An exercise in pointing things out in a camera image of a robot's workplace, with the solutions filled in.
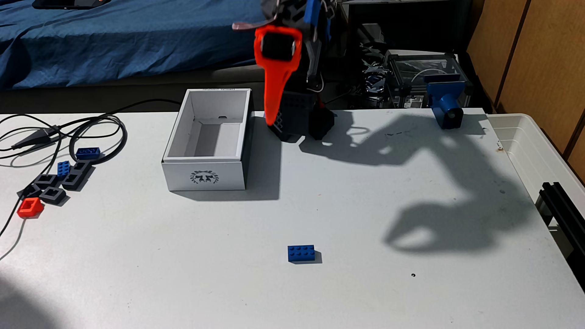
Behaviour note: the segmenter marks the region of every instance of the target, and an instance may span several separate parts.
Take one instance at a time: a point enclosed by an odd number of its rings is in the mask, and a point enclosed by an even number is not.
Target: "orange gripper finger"
[[[290,44],[290,59],[275,59],[263,54],[263,43],[266,34],[280,34],[292,37]],[[284,85],[291,74],[298,69],[301,61],[302,33],[293,28],[284,26],[266,25],[256,29],[254,40],[254,56],[256,64],[264,68],[264,112],[266,124],[272,126],[278,115],[280,99],[283,96]]]

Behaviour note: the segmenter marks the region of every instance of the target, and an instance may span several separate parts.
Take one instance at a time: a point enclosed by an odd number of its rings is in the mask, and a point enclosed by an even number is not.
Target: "white plastic bin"
[[[491,114],[488,119],[534,202],[542,183],[558,181],[585,215],[585,188],[530,116]],[[556,220],[550,222],[549,229],[563,255],[568,257],[573,247]]]

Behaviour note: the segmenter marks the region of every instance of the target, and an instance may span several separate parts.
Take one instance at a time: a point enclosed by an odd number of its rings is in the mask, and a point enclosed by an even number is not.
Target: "red lego brick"
[[[43,211],[44,206],[39,198],[26,198],[22,200],[20,207],[18,207],[17,215],[21,218],[34,217]]]

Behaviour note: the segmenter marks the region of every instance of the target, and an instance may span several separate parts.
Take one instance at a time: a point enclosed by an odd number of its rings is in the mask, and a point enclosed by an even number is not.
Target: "blue lego brick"
[[[315,246],[288,246],[288,261],[302,262],[315,260]]]
[[[57,164],[57,179],[62,180],[69,174],[69,161],[59,162]]]
[[[92,160],[99,158],[99,148],[79,148],[75,153],[75,156],[79,160]]]

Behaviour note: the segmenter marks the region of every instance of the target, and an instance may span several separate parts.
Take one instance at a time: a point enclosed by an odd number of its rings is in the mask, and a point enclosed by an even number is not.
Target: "red bracket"
[[[266,33],[280,33],[294,39],[294,52],[291,60],[269,59],[262,55],[262,40]],[[280,108],[284,85],[291,74],[298,69],[301,62],[302,32],[283,26],[266,25],[256,29],[254,40],[254,56],[256,64],[264,68],[264,112],[266,123],[272,126]]]
[[[20,204],[20,207],[18,207],[16,213],[21,218],[34,217],[43,211],[43,209],[44,206],[40,202],[39,198],[26,198],[22,200],[22,203]]]

